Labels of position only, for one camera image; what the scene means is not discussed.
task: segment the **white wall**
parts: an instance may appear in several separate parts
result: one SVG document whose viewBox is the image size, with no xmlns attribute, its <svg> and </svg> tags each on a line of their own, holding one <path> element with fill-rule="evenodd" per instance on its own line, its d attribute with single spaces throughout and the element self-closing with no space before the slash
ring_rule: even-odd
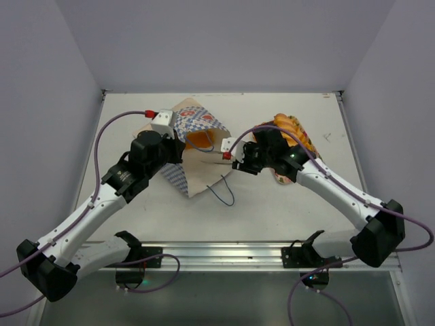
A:
<svg viewBox="0 0 435 326">
<path fill-rule="evenodd" d="M 394 0 L 57 0 L 99 85 L 342 90 Z"/>
<path fill-rule="evenodd" d="M 73 206 L 101 92 L 53 0 L 0 5 L 0 270 Z M 0 312 L 30 302 L 19 271 L 0 280 Z M 0 319 L 24 325 L 28 312 Z"/>
<path fill-rule="evenodd" d="M 345 91 L 373 194 L 435 229 L 435 2 L 397 0 Z M 405 245 L 426 241 L 407 225 Z M 400 255 L 420 326 L 435 325 L 435 246 Z"/>
</svg>

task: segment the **blue checkered pattern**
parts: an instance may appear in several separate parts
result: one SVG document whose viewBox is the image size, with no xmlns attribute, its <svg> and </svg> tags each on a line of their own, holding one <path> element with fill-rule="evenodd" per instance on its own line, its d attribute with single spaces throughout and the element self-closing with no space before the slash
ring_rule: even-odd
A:
<svg viewBox="0 0 435 326">
<path fill-rule="evenodd" d="M 209 116 L 211 119 L 205 119 L 203 118 L 204 116 Z M 177 119 L 175 120 L 174 129 L 181 141 L 184 141 L 189 132 L 212 128 L 228 131 L 223 124 L 216 120 L 215 117 L 213 117 L 203 107 L 185 107 L 177 112 Z"/>
<path fill-rule="evenodd" d="M 188 180 L 180 164 L 166 164 L 160 169 L 160 173 L 183 194 L 189 194 Z"/>
<path fill-rule="evenodd" d="M 221 129 L 228 131 L 203 107 L 185 107 L 177 112 L 174 129 L 178 138 L 184 142 L 189 132 Z M 188 195 L 188 181 L 181 164 L 166 164 L 160 169 L 163 177 L 172 183 L 183 194 Z"/>
</svg>

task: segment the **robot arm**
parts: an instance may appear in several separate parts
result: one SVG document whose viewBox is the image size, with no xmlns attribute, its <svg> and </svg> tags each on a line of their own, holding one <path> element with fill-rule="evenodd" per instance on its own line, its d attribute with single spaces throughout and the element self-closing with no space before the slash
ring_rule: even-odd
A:
<svg viewBox="0 0 435 326">
<path fill-rule="evenodd" d="M 404 221 L 368 204 L 383 206 L 403 213 L 394 200 L 387 204 L 365 194 L 339 177 L 319 158 L 313 162 L 300 145 L 289 146 L 276 129 L 261 128 L 254 131 L 257 143 L 240 141 L 231 151 L 236 139 L 224 139 L 224 158 L 235 158 L 232 167 L 257 175 L 263 168 L 273 168 L 279 175 L 309 188 L 338 209 L 355 227 L 348 232 L 327 233 L 318 231 L 301 247 L 293 248 L 293 256 L 306 261 L 326 261 L 331 256 L 356 256 L 372 267 L 379 267 L 405 237 Z M 326 174 L 320 171 L 319 165 Z M 340 181 L 339 187 L 331 178 Z M 360 202 L 350 192 L 365 199 Z"/>
<path fill-rule="evenodd" d="M 131 143 L 130 151 L 124 153 L 103 176 L 97 198 L 91 195 L 66 220 L 37 242 L 25 240 L 17 247 L 18 259 L 22 261 L 49 246 L 21 266 L 22 274 L 49 301 L 64 297 L 79 278 L 137 255 L 141 244 L 128 232 L 119 232 L 108 241 L 86 249 L 80 247 L 110 216 L 147 188 L 150 179 L 165 164 L 182 163 L 185 144 L 173 129 L 175 114 L 161 110 L 158 113 L 146 111 L 145 115 L 153 118 L 152 130 L 139 133 Z M 82 220 L 69 230 L 85 209 L 87 213 Z"/>
<path fill-rule="evenodd" d="M 179 164 L 185 148 L 173 129 L 175 114 L 169 110 L 148 111 L 152 129 L 139 133 L 117 164 L 102 178 L 97 198 L 90 196 L 83 205 L 56 229 L 37 242 L 23 241 L 17 248 L 20 261 L 46 248 L 34 259 L 21 266 L 28 278 L 53 302 L 64 297 L 77 280 L 100 268 L 121 261 L 140 259 L 141 243 L 128 232 L 119 232 L 101 244 L 80 249 L 89 236 L 111 215 L 126 206 L 138 193 L 148 187 L 149 180 L 167 163 Z M 257 143 L 240 142 L 231 148 L 235 139 L 222 143 L 224 158 L 235 157 L 232 167 L 251 174 L 263 168 L 274 168 L 335 206 L 355 226 L 355 231 L 327 234 L 314 233 L 301 247 L 293 248 L 292 255 L 308 262 L 320 261 L 335 255 L 356 255 L 369 266 L 378 267 L 404 238 L 403 220 L 358 202 L 344 189 L 331 182 L 331 176 L 371 203 L 402 212 L 402 207 L 391 200 L 388 204 L 369 196 L 348 184 L 332 172 L 321 160 L 317 163 L 327 170 L 320 173 L 306 152 L 298 146 L 289 147 L 278 130 L 255 132 Z M 87 210 L 84 218 L 70 230 L 71 224 Z"/>
</svg>

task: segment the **orange object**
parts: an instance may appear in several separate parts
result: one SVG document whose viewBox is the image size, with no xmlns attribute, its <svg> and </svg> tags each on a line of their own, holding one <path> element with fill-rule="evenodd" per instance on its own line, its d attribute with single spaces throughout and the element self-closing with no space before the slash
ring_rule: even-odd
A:
<svg viewBox="0 0 435 326">
<path fill-rule="evenodd" d="M 211 130 L 202 130 L 196 132 L 189 132 L 186 135 L 187 140 L 189 140 L 193 145 L 198 148 L 209 148 L 213 146 L 215 142 L 214 132 Z M 193 146 L 186 141 L 186 149 L 191 149 Z"/>
<path fill-rule="evenodd" d="M 271 122 L 266 122 L 266 124 L 273 123 L 277 127 L 283 128 L 287 131 L 290 131 L 292 135 L 296 136 L 300 142 L 310 151 L 312 151 L 317 158 L 321 158 L 319 155 L 319 152 L 316 150 L 315 146 L 311 142 L 310 138 L 308 137 L 307 133 L 305 132 L 304 128 L 300 125 L 299 120 L 294 117 L 293 115 L 286 116 L 283 113 L 278 113 L 274 120 Z M 296 146 L 297 142 L 290 137 L 288 134 L 281 132 L 283 138 L 287 141 L 287 144 L 289 146 Z M 282 185 L 287 185 L 288 183 L 292 183 L 290 179 L 283 175 L 278 175 L 275 170 L 271 169 L 273 174 L 275 175 L 275 179 L 278 181 L 278 183 Z"/>
</svg>

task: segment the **red connector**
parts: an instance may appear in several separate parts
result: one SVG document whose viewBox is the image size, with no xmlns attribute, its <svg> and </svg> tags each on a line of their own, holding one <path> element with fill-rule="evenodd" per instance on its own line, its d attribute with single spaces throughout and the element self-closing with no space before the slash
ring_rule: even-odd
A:
<svg viewBox="0 0 435 326">
<path fill-rule="evenodd" d="M 157 112 L 154 112 L 154 111 L 151 111 L 151 110 L 146 110 L 145 111 L 145 117 L 148 117 L 150 119 L 154 119 L 157 115 L 158 115 Z"/>
<path fill-rule="evenodd" d="M 223 154 L 222 154 L 222 158 L 224 159 L 224 160 L 231 160 L 231 153 L 229 152 L 229 151 L 225 151 Z"/>
</svg>

